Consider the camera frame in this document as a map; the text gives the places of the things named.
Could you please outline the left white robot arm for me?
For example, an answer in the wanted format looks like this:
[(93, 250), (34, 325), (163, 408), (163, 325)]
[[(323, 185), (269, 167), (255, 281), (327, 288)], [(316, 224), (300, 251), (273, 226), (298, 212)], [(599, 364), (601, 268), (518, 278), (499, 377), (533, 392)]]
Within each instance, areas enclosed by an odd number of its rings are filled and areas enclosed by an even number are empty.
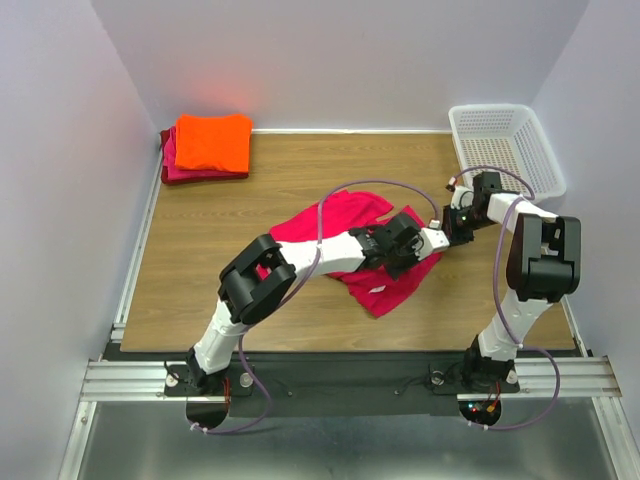
[(211, 321), (186, 360), (188, 382), (202, 394), (221, 387), (238, 338), (272, 315), (293, 287), (310, 278), (383, 268), (396, 280), (448, 246), (437, 221), (421, 227), (404, 212), (384, 225), (355, 227), (321, 240), (257, 237), (220, 273)]

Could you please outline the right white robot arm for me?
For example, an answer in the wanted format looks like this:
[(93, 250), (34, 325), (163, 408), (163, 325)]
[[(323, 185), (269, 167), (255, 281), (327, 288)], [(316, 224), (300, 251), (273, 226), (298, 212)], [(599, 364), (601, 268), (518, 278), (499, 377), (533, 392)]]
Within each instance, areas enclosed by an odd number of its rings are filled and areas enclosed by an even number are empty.
[(502, 173), (482, 171), (470, 188), (457, 176), (446, 185), (452, 199), (443, 209), (443, 229), (452, 247), (473, 241), (481, 228), (500, 226), (492, 273), (496, 314), (465, 351), (459, 373), (465, 389), (515, 384), (515, 359), (527, 334), (580, 282), (580, 221), (537, 207), (532, 190), (504, 189)]

